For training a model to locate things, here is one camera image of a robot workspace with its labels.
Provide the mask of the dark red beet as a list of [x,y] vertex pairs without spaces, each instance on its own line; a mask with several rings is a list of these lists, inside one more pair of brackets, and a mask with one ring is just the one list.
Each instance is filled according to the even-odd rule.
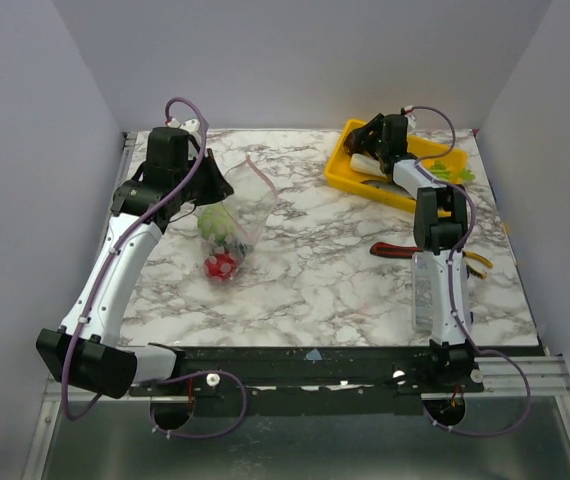
[[361,153],[363,151],[363,139],[350,133],[343,142],[343,148],[348,155]]

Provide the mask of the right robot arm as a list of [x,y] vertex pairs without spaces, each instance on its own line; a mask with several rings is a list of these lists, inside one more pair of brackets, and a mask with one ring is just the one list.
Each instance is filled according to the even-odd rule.
[[473,316],[464,246],[475,222],[475,209],[457,182],[458,169],[446,174],[434,170],[454,152],[454,143],[420,150],[410,147],[408,131],[415,110],[408,106],[397,114],[377,114],[349,129],[342,147],[353,171],[387,180],[414,200],[414,319],[431,324],[425,379],[432,389],[445,392],[473,365],[469,332]]

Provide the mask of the green cabbage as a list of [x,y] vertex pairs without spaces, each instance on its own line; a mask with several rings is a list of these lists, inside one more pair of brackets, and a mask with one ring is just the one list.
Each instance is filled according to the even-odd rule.
[[209,205],[200,212],[197,228],[201,238],[210,243],[227,243],[234,234],[232,219],[220,204]]

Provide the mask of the silver fish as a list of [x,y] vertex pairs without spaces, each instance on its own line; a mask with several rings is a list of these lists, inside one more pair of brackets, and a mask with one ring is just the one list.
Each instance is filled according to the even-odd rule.
[[386,182],[381,179],[369,179],[363,182],[364,185],[368,185],[377,189],[381,189],[384,191],[388,191],[397,195],[407,196],[408,192],[404,190],[402,187],[399,187],[393,182]]

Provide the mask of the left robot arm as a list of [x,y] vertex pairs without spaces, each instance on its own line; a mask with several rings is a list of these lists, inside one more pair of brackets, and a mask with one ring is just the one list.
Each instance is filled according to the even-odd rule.
[[181,206],[214,204],[234,192],[202,142],[196,119],[150,132],[145,160],[113,194],[105,240],[81,294],[59,327],[36,339],[55,380],[115,399],[149,380],[166,395],[185,387],[187,372],[171,348],[136,354],[117,343],[141,269]]

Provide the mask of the clear pink zip top bag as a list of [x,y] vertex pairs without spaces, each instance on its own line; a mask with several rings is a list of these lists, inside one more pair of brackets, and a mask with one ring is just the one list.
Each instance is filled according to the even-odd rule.
[[[234,224],[234,234],[227,243],[210,243],[201,238],[197,228],[203,272],[204,261],[215,253],[231,253],[226,246],[233,241],[251,244],[255,250],[267,220],[274,212],[277,204],[278,194],[274,183],[257,167],[250,156],[246,156],[242,162],[229,168],[224,174],[224,178],[232,185],[234,194],[215,204],[222,205],[231,217]],[[237,276],[253,252],[246,257],[231,253],[239,261],[239,268],[229,281],[212,281],[204,273],[206,279],[215,284],[230,282]]]

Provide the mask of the purple eggplant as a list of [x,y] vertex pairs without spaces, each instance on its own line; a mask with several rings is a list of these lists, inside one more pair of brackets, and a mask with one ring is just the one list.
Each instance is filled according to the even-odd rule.
[[226,248],[236,255],[240,255],[241,257],[246,257],[251,254],[254,250],[254,246],[251,244],[247,244],[241,241],[233,241],[229,243]]

